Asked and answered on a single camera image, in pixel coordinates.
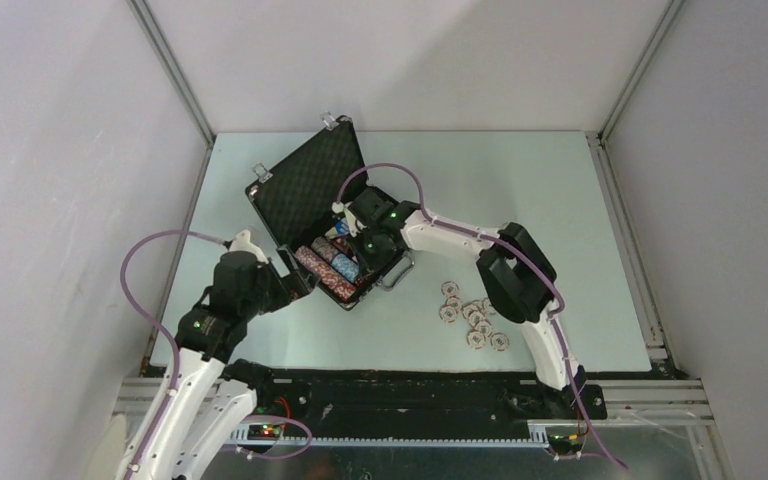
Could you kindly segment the purple grey chip stack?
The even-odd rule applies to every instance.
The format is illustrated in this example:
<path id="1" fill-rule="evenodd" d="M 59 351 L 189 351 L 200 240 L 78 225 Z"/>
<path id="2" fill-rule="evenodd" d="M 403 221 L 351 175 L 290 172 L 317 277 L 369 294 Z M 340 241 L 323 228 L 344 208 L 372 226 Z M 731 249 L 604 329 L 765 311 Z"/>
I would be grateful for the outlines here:
<path id="1" fill-rule="evenodd" d="M 324 237 L 314 239 L 311 243 L 311 249 L 328 264 L 331 264 L 341 254 L 341 251 Z"/>

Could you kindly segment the light blue chip stack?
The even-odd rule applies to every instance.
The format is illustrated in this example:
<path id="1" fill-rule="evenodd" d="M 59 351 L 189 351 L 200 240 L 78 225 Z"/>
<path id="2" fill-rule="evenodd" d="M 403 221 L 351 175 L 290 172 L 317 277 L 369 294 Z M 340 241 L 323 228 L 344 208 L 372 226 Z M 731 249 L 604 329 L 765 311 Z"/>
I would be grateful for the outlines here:
<path id="1" fill-rule="evenodd" d="M 331 266 L 350 283 L 355 283 L 360 276 L 358 264 L 343 253 L 338 253 L 333 257 Z"/>

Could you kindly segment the blue patterned card deck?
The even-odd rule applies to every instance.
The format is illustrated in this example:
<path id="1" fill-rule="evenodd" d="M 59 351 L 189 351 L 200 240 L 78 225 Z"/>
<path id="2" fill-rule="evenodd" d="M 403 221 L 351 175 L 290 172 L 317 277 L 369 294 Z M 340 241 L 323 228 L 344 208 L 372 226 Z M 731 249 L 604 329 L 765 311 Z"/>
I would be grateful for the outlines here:
<path id="1" fill-rule="evenodd" d="M 340 219 L 336 224 L 325 233 L 325 238 L 333 244 L 339 251 L 350 255 L 351 248 L 347 238 L 350 236 L 350 229 L 344 219 Z"/>

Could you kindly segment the black poker set case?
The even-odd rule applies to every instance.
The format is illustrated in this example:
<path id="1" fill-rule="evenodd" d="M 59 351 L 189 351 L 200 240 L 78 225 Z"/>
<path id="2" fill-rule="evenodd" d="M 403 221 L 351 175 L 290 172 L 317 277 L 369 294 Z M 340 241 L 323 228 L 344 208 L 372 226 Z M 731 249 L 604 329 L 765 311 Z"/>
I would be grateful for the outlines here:
<path id="1" fill-rule="evenodd" d="M 256 165 L 258 178 L 246 189 L 247 198 L 276 246 L 287 245 L 294 256 L 301 246 L 311 249 L 313 240 L 325 238 L 335 225 L 334 202 L 352 201 L 370 186 L 379 188 L 369 180 L 353 120 L 330 114 L 324 114 L 323 120 L 322 130 L 276 165 Z M 359 267 L 360 276 L 351 283 L 356 294 L 346 303 L 321 281 L 318 288 L 341 308 L 351 310 L 375 288 L 393 290 L 414 266 L 414 256 L 408 250 L 383 276 L 364 274 Z"/>

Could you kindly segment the white red chip stack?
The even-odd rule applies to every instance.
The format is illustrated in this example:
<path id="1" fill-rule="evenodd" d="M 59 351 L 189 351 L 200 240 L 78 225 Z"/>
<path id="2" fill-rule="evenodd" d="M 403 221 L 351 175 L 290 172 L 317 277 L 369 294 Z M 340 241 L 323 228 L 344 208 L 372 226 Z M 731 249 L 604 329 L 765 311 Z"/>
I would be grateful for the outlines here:
<path id="1" fill-rule="evenodd" d="M 492 317 L 497 312 L 488 298 L 464 300 L 459 285 L 451 280 L 443 282 L 440 291 L 444 301 L 438 309 L 439 319 L 446 324 L 463 321 L 467 327 L 466 344 L 470 348 L 489 348 L 497 352 L 504 352 L 509 348 L 509 337 L 497 330 L 492 323 Z"/>

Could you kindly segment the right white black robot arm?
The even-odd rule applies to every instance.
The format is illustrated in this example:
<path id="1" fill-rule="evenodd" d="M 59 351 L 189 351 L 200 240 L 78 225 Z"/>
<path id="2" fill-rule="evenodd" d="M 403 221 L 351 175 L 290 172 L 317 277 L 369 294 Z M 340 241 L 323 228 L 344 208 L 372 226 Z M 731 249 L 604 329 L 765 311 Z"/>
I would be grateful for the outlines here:
<path id="1" fill-rule="evenodd" d="M 545 386 L 545 411 L 566 418 L 582 403 L 581 366 L 573 356 L 559 316 L 566 303 L 557 273 L 530 233 L 515 222 L 488 229 L 456 222 L 428 210 L 422 201 L 395 202 L 366 190 L 349 202 L 336 201 L 365 267 L 382 262 L 388 250 L 404 248 L 473 265 L 492 308 L 516 324 Z"/>

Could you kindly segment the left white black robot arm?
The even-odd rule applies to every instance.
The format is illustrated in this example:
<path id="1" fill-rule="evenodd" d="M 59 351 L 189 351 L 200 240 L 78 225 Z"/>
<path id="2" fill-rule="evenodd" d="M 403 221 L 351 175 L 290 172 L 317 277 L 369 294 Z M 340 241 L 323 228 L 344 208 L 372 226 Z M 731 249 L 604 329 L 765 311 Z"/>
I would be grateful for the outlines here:
<path id="1" fill-rule="evenodd" d="M 176 333 L 159 330 L 172 359 L 124 448 L 118 479 L 198 479 L 238 425 L 275 406 L 272 370 L 231 355 L 255 317 L 307 296 L 317 279 L 296 264 L 281 275 L 256 246 L 228 247 Z"/>

